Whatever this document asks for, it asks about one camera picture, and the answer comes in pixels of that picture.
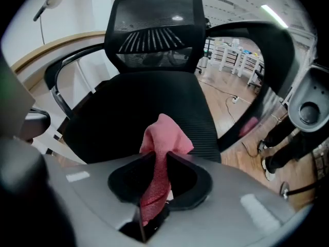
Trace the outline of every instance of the person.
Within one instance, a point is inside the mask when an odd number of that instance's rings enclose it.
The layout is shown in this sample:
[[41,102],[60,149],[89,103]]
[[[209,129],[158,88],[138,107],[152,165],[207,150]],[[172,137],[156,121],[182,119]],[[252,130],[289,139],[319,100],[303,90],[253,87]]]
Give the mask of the person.
[[[286,116],[281,123],[276,125],[258,145],[258,151],[272,148],[278,145],[288,136],[296,127]],[[269,181],[275,178],[277,169],[284,167],[291,159],[301,159],[312,152],[317,146],[325,141],[329,136],[328,123],[321,129],[312,132],[298,132],[292,137],[291,141],[277,151],[274,155],[262,159],[262,167],[265,170],[265,176]]]

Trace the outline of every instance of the mesh seat cushion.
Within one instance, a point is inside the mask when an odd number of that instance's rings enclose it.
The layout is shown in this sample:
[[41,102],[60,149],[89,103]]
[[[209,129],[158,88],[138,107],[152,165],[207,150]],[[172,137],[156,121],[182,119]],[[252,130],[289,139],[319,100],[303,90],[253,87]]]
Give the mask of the mesh seat cushion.
[[192,141],[191,154],[221,161],[205,96],[195,75],[186,72],[117,75],[69,121],[63,138],[86,163],[130,156],[139,153],[145,129],[160,113]]

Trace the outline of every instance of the white sneaker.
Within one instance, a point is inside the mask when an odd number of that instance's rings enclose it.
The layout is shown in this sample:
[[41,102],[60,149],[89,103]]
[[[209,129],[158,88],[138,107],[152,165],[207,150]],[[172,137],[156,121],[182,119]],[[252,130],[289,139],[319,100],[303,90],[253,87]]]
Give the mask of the white sneaker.
[[265,170],[265,176],[266,176],[267,180],[269,180],[269,181],[273,181],[274,178],[276,177],[276,174],[275,174],[275,173],[272,174],[272,173],[270,173],[270,172],[267,170],[267,168],[266,168],[266,164],[265,164],[265,159],[262,160],[262,167],[263,167],[263,169]]

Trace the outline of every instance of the ceiling light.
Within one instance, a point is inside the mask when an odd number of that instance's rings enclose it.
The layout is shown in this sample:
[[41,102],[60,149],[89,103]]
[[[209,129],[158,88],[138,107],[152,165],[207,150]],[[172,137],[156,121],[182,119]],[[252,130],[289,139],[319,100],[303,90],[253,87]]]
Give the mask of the ceiling light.
[[287,24],[283,22],[283,20],[278,16],[277,13],[275,13],[268,5],[262,5],[261,6],[267,13],[269,13],[278,23],[283,26],[284,28],[287,28]]
[[176,16],[173,16],[173,17],[172,17],[172,20],[182,21],[183,18],[182,18],[181,16],[179,16],[179,15],[176,15]]

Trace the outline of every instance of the pink cloth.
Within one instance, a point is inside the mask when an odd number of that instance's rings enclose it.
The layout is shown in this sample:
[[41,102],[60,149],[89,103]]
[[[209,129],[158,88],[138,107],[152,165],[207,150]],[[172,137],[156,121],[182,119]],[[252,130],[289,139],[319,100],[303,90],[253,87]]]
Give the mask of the pink cloth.
[[171,189],[167,174],[167,152],[187,154],[192,149],[192,142],[166,114],[161,113],[158,120],[145,130],[140,152],[155,151],[156,161],[153,179],[140,201],[144,226],[161,212]]

